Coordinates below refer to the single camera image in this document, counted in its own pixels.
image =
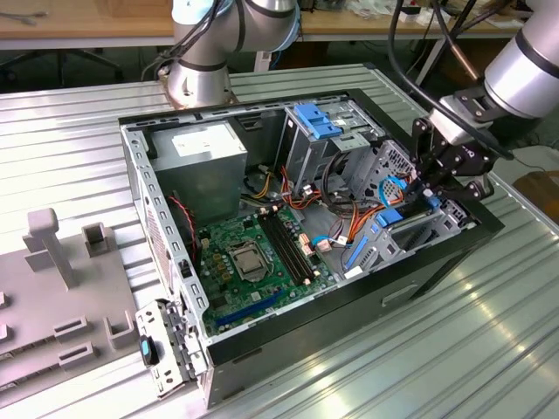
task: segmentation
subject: side panel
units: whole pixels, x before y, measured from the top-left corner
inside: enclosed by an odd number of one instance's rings
[[[215,367],[212,380],[205,383],[210,384],[210,388],[205,389],[205,393],[209,395],[209,406],[220,403],[406,304],[413,293],[421,289],[430,278],[444,277],[455,266],[445,266],[446,262],[455,257],[456,254],[452,254],[418,269],[257,347],[248,354]]]

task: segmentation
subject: blue latch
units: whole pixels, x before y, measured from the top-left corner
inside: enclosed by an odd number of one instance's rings
[[[388,208],[383,212],[379,212],[376,214],[375,219],[383,228],[403,220],[398,211],[393,208]]]
[[[327,115],[314,103],[296,105],[295,112],[317,140],[334,137],[342,133],[342,129],[332,125]]]
[[[429,196],[427,198],[427,203],[432,209],[440,207],[440,199],[438,199],[436,196]]]

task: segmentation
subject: black cable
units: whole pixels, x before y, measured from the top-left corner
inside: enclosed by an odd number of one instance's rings
[[[497,141],[495,141],[494,139],[488,137],[487,135],[481,133],[480,131],[478,131],[477,129],[475,129],[471,125],[469,125],[466,121],[462,120],[462,118],[460,118],[454,112],[450,111],[445,106],[439,104],[435,99],[433,99],[429,94],[424,92],[423,89],[421,89],[418,85],[416,85],[415,82],[412,79],[410,79],[404,73],[404,71],[402,70],[402,67],[400,67],[400,64],[396,60],[396,54],[395,54],[395,50],[394,50],[394,42],[395,42],[395,37],[396,37],[396,28],[397,28],[397,23],[398,23],[398,16],[400,15],[400,11],[402,10],[402,4],[403,3],[404,3],[404,0],[397,0],[397,2],[396,2],[396,7],[394,9],[394,15],[392,15],[392,20],[390,22],[390,30],[389,30],[389,35],[388,35],[388,57],[389,57],[389,60],[390,60],[390,64],[392,65],[392,68],[394,69],[394,71],[397,73],[398,77],[400,77],[400,79],[402,79],[402,81],[405,82],[421,99],[423,99],[425,102],[427,102],[433,108],[437,109],[441,114],[443,114],[451,122],[454,122],[457,126],[459,126],[464,131],[466,131],[468,134],[470,134],[475,140],[481,142],[486,147],[493,150],[498,156],[503,157],[506,160],[513,160],[514,155],[510,151],[506,150],[504,147],[502,147],[500,144],[498,144]],[[442,20],[442,15],[440,15],[440,17],[441,17],[441,20],[439,20],[439,23],[442,22],[442,25],[444,27],[446,27],[445,21]]]
[[[538,170],[541,170],[542,172],[547,172],[547,170],[545,168],[543,168],[542,166],[532,166],[531,164],[527,164],[524,161],[522,161],[521,159],[519,159],[518,157],[514,157],[514,159],[519,162],[522,166],[526,166],[527,168],[537,168]]]
[[[425,29],[425,32],[423,33],[423,37],[421,38],[421,40],[419,41],[420,44],[422,44],[423,42],[425,42],[425,40],[427,39],[427,34],[429,33],[429,31],[431,30],[431,25],[433,24],[433,19],[435,18],[435,13],[431,14],[431,19],[429,20],[429,24],[427,25],[427,29]],[[406,74],[409,74],[411,72],[411,70],[413,70],[415,68],[415,66],[419,63],[419,61],[421,61],[421,58],[423,58],[423,56],[425,55],[425,53],[427,52],[428,46],[424,45],[423,50],[421,51],[421,54],[419,54],[418,59],[416,59],[413,64],[411,64],[408,69],[405,71]]]
[[[467,24],[464,24],[463,26],[461,26],[460,29],[458,30],[458,33],[456,34],[456,36],[458,36],[460,33],[463,33],[465,31],[467,31],[468,29],[472,29],[476,24],[480,24],[481,22],[490,18],[491,16],[496,15],[501,10],[503,10],[505,7],[507,7],[509,4],[511,4],[512,1],[513,0],[502,0],[502,3],[498,4],[493,9],[485,11],[484,13],[482,13],[479,16],[472,19]]]

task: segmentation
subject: aluminum work table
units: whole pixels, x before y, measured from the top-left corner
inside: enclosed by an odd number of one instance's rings
[[[362,65],[239,74],[231,82],[240,100],[359,87],[408,131],[423,112]],[[93,222],[113,227],[136,304],[162,297],[116,116],[168,109],[153,82],[0,96],[0,251],[23,248],[27,211],[51,206],[62,237]],[[492,177],[501,186],[486,205],[506,229],[433,292],[210,412],[195,384],[158,401],[138,352],[0,417],[557,418],[557,228]]]

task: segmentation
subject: robotic arm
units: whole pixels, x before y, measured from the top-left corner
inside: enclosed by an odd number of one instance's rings
[[[199,37],[190,48],[178,48],[179,55],[167,67],[168,94],[176,107],[229,101],[227,57],[234,52],[286,49],[300,27],[296,0],[175,0],[172,16],[176,45]]]
[[[559,103],[559,2],[534,2],[534,15],[486,69],[485,79],[471,89],[439,101],[447,110],[475,128],[491,142],[479,141],[436,107],[426,118],[415,120],[418,178],[408,196],[423,192],[455,199],[480,200],[493,193],[487,173],[510,139],[495,139],[488,128],[499,121],[532,128]],[[464,188],[445,184],[450,175],[477,176]]]

